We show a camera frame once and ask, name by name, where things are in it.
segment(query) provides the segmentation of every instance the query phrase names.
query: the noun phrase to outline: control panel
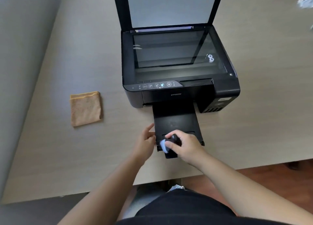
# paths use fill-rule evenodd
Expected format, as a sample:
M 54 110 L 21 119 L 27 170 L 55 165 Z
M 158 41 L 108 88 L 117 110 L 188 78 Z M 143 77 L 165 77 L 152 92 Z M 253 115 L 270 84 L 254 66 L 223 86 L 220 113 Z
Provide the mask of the control panel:
M 124 88 L 128 91 L 144 91 L 144 90 L 155 90 L 162 88 L 174 88 L 182 87 L 177 81 L 163 81 L 163 82 L 151 82 L 151 83 L 138 83 L 131 85 L 124 85 Z

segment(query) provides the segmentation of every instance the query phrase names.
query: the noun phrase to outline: orange towel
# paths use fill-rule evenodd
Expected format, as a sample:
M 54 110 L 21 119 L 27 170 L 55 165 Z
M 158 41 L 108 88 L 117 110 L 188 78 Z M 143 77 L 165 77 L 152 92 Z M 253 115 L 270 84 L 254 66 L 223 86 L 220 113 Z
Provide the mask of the orange towel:
M 99 92 L 73 94 L 70 98 L 71 125 L 80 126 L 100 120 L 101 105 Z

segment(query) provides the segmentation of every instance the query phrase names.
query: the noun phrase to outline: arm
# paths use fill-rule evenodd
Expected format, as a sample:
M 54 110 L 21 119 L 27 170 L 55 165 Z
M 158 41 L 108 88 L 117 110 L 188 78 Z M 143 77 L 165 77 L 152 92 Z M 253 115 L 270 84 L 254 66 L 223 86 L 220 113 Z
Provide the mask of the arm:
M 143 130 L 132 155 L 69 211 L 59 225 L 110 225 L 116 222 L 139 169 L 153 152 L 155 135 L 149 132 L 153 125 Z
M 205 174 L 235 211 L 245 217 L 273 220 L 290 224 L 313 224 L 313 215 L 260 184 L 235 171 L 209 155 L 194 135 L 175 130 L 182 146 L 165 144 L 184 161 Z

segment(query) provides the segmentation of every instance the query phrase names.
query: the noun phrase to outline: epson printer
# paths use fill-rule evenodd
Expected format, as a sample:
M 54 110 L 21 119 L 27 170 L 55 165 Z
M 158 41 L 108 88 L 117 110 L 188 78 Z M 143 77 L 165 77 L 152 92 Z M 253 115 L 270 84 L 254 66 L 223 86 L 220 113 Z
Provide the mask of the epson printer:
M 123 87 L 133 107 L 153 107 L 158 151 L 175 129 L 194 134 L 204 146 L 194 102 L 201 113 L 219 112 L 240 93 L 237 73 L 212 25 L 220 0 L 115 3 Z

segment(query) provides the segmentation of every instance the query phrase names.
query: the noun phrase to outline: wooden floor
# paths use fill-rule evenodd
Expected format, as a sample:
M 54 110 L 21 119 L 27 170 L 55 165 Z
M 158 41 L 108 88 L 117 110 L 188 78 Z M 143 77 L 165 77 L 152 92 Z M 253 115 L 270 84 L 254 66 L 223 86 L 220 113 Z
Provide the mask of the wooden floor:
M 300 161 L 298 171 L 289 169 L 285 164 L 247 168 L 238 171 L 313 213 L 313 159 Z M 229 206 L 206 176 L 183 178 L 182 185 Z

